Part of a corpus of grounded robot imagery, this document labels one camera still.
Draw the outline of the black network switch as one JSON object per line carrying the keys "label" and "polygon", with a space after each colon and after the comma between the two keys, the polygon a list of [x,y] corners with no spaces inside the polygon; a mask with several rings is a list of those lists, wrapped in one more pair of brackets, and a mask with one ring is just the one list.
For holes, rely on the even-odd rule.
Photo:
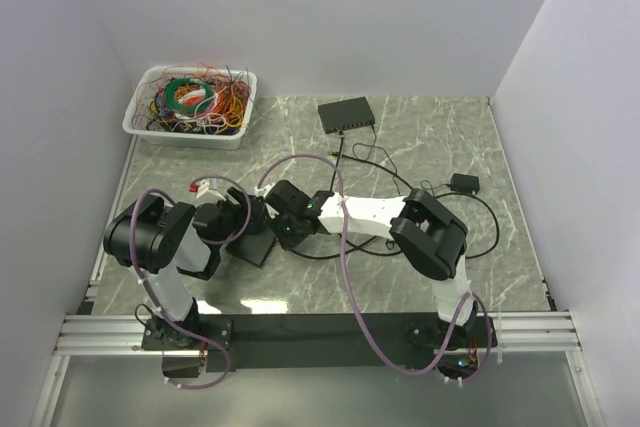
{"label": "black network switch", "polygon": [[321,104],[317,112],[326,134],[375,125],[375,116],[365,97]]}
{"label": "black network switch", "polygon": [[233,257],[261,268],[276,243],[276,236],[271,230],[259,234],[243,234],[230,242],[226,251]]}

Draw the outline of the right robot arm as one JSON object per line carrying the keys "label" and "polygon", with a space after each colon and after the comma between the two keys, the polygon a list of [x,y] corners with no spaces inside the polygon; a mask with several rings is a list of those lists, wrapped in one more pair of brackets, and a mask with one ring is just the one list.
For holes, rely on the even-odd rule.
{"label": "right robot arm", "polygon": [[316,234],[393,241],[431,283],[443,340],[461,346],[473,337],[477,307],[466,274],[468,229],[430,193],[414,189],[406,196],[364,198],[318,191],[309,196],[287,180],[261,192],[269,225],[286,250]]}

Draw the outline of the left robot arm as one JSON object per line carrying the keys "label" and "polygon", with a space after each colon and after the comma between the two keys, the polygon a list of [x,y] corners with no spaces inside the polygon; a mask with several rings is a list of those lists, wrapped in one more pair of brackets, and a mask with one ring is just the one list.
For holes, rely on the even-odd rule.
{"label": "left robot arm", "polygon": [[231,187],[219,200],[170,205],[154,192],[132,203],[106,228],[103,247],[130,267],[152,306],[147,337],[179,349],[209,336],[184,276],[207,281],[223,253],[262,267],[276,243],[262,199]]}

